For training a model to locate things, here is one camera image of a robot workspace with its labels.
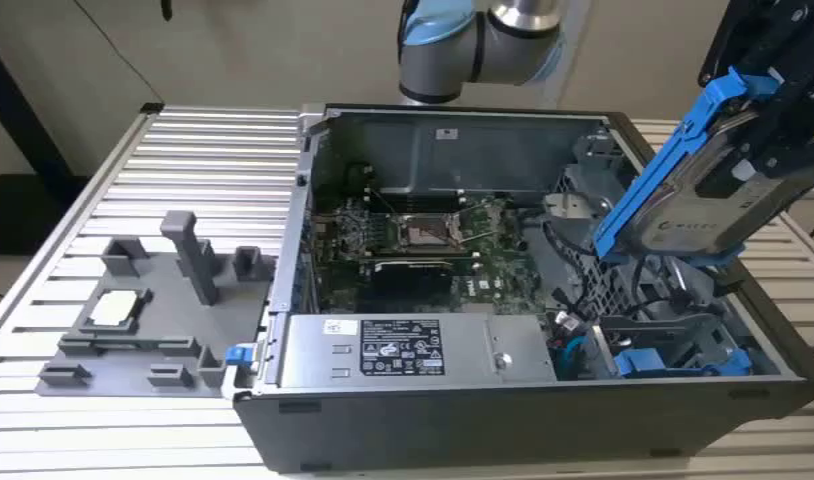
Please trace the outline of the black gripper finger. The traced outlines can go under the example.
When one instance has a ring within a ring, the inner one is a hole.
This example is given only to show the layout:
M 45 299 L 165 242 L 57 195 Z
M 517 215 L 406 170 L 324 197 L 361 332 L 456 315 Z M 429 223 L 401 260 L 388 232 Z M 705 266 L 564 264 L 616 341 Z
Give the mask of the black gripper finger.
M 814 26 L 769 66 L 781 83 L 748 135 L 751 164 L 768 178 L 814 177 Z
M 705 87 L 729 68 L 761 75 L 814 19 L 812 1 L 729 1 L 697 74 Z

